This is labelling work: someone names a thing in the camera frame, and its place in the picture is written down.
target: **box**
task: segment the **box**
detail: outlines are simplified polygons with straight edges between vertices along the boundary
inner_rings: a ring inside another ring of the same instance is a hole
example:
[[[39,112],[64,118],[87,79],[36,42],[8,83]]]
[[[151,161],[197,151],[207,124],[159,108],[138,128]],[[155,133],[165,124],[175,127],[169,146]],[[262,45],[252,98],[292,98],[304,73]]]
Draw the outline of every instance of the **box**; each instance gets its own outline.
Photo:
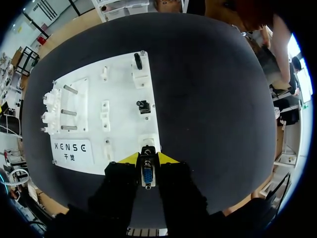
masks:
[[[11,60],[11,64],[16,68],[18,66],[18,62],[22,56],[22,51],[17,50]]]
[[[147,13],[149,5],[149,0],[127,0],[125,7],[128,9],[130,15],[134,15],[139,13]]]
[[[158,12],[179,13],[182,8],[180,0],[156,0],[155,4]]]
[[[126,4],[125,0],[109,3],[106,5],[106,10],[103,11],[103,13],[108,18],[109,21],[124,17],[126,16],[124,11],[125,4]]]

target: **xense logo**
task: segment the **xense logo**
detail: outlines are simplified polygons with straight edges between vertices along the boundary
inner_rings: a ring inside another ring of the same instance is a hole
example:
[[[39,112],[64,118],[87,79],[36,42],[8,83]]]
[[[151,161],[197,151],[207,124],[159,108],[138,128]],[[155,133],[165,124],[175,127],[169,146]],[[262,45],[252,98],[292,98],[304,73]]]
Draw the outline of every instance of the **xense logo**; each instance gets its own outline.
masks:
[[[81,150],[83,152],[86,152],[86,145],[82,144],[82,145],[77,145],[77,144],[64,144],[64,143],[54,143],[55,145],[55,149],[60,149],[60,150],[69,150],[69,151],[78,151]]]

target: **black knob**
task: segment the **black knob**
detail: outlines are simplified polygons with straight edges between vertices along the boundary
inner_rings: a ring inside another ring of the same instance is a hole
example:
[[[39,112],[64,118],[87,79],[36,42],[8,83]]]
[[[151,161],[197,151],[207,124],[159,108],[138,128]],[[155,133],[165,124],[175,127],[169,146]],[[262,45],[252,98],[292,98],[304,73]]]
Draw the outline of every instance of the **black knob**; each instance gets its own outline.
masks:
[[[142,102],[140,102],[140,101],[137,101],[137,106],[144,107],[144,104]]]
[[[140,55],[138,53],[135,53],[134,59],[135,59],[135,63],[137,64],[138,70],[141,70],[143,67],[142,67],[142,61],[141,61]]]

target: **round black table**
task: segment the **round black table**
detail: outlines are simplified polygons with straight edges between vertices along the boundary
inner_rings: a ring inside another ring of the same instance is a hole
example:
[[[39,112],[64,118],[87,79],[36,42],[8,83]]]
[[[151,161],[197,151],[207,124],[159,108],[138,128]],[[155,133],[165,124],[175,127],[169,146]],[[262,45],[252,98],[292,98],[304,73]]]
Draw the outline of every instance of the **round black table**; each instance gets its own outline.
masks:
[[[22,121],[33,182],[64,206],[87,208],[103,176],[52,164],[50,137],[40,132],[42,97],[53,80],[75,69],[140,50],[149,53],[162,152],[190,165],[210,213],[235,205],[271,173],[273,103],[245,38],[230,25],[190,14],[147,13],[100,24],[36,65]],[[157,188],[138,189],[130,226],[165,227]]]

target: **storage bin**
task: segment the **storage bin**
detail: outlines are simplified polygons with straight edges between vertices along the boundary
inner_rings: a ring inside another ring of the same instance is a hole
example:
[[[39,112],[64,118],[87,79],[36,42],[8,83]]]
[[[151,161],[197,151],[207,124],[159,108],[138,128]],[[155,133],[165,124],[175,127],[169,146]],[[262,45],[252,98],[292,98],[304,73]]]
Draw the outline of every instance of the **storage bin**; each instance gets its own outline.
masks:
[[[130,15],[134,15],[147,13],[149,5],[149,0],[127,0],[125,7],[128,9]]]
[[[125,5],[126,5],[125,0],[109,3],[106,5],[106,10],[103,11],[103,13],[108,18],[109,21],[120,18],[120,17],[124,17],[126,16],[125,9],[124,9]]]

